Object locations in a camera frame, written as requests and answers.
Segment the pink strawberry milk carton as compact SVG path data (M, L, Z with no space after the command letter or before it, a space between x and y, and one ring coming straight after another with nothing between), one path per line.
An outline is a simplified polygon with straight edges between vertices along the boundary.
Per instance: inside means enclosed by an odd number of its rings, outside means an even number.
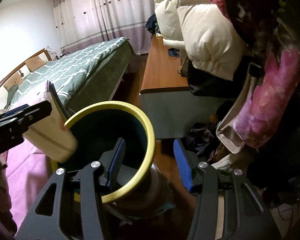
M23 99L30 106L43 101L51 104L50 115L31 125L24 137L52 160L63 163L74 153L77 140L64 125L65 110L50 81L37 85Z

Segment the brown pillow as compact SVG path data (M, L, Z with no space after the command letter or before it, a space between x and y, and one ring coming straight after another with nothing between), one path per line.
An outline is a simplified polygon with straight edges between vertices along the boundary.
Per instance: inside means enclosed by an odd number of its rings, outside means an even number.
M18 72L14 73L5 83L4 88L9 91L11 87L15 85L21 85L23 83L23 78Z
M46 64L46 61L41 59L39 56L35 56L32 58L29 58L25 61L25 64L30 72L35 72L39 68L41 68L43 65Z

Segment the wooden headboard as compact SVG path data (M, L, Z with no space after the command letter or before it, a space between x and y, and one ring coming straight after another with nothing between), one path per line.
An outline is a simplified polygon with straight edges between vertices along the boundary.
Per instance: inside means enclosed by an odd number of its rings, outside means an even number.
M29 59L31 59L31 58L33 58L33 57L37 57L37 56L40 56L40 55L42 55L42 54L44 54L45 55L45 57L46 57L46 59L48 60L48 61L51 61L52 60L52 58L51 58L51 56L50 56L50 54L49 54L49 52L45 49L45 48L43 48L43 49L41 49L40 51L38 51L38 52L36 52L35 54L33 54L32 56L30 56L28 59L26 59L26 60L29 60ZM24 62L22 62L21 64L19 64L19 66L17 66L17 67L15 67L14 68L14 70L12 70L6 77L4 77L1 81L0 81L0 88L15 74L15 73L19 73L19 75L21 76L21 77L23 77L23 74L22 74L22 72L21 72L21 68L23 67L23 66L25 66L25 61Z

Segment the cream puffer jacket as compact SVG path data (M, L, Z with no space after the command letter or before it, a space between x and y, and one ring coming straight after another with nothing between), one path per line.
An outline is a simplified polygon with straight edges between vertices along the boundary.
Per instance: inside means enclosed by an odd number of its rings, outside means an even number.
M244 42L210 0L154 0L164 45L186 52L194 68L233 80Z

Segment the pink floral tablecloth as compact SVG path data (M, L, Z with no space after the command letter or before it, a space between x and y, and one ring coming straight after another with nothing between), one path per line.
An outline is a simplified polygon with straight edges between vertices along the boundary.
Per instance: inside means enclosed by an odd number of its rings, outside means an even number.
M48 157L28 140L5 152L0 172L0 211L9 211L20 228L51 172Z

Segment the green quilted bed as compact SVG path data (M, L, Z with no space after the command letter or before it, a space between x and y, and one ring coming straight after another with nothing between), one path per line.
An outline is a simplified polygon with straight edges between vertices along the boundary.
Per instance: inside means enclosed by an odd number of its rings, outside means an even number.
M28 74L8 91L7 109L29 103L33 92L53 83L65 109L73 114L112 99L133 56L126 37L100 42L66 55Z

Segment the yellow rimmed trash bin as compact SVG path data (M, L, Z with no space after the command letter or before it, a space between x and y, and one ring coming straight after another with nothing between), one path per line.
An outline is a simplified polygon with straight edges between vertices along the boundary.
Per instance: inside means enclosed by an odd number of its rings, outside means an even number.
M103 204L132 216L175 207L169 184L153 163L154 128L141 109L122 101L99 102L70 116L65 126L77 148L66 161L53 164L77 174L99 161Z

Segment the pink white curtain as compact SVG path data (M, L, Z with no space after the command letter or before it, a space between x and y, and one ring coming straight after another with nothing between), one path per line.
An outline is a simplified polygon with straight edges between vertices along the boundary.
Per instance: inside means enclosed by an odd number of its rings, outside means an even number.
M137 54L147 54L146 29L153 0L52 0L61 51L73 53L98 42L126 37Z

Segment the long wooden sideboard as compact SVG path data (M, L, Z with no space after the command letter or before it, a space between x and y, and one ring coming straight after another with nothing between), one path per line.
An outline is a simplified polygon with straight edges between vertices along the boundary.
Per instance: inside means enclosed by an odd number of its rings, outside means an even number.
M187 79L178 74L179 67L180 59L169 56L163 39L153 36L140 94L188 91Z

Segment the beige pink handbag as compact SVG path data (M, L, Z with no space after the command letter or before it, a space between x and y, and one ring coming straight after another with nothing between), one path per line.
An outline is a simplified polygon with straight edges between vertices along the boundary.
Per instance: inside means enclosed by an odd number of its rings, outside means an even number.
M247 75L243 90L217 127L217 138L232 153L244 145L258 149L277 131L294 90L300 82L300 53L288 46L276 59L269 52L260 85Z

